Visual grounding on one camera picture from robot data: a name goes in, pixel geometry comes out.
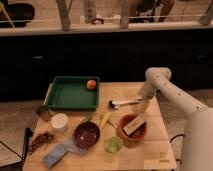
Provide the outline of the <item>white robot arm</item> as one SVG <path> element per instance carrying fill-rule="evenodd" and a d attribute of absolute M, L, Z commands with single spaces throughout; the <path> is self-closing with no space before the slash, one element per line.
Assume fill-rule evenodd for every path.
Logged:
<path fill-rule="evenodd" d="M 213 171 L 213 108 L 170 82 L 167 67 L 150 67 L 138 94 L 151 100 L 160 91 L 187 118 L 180 171 Z"/>

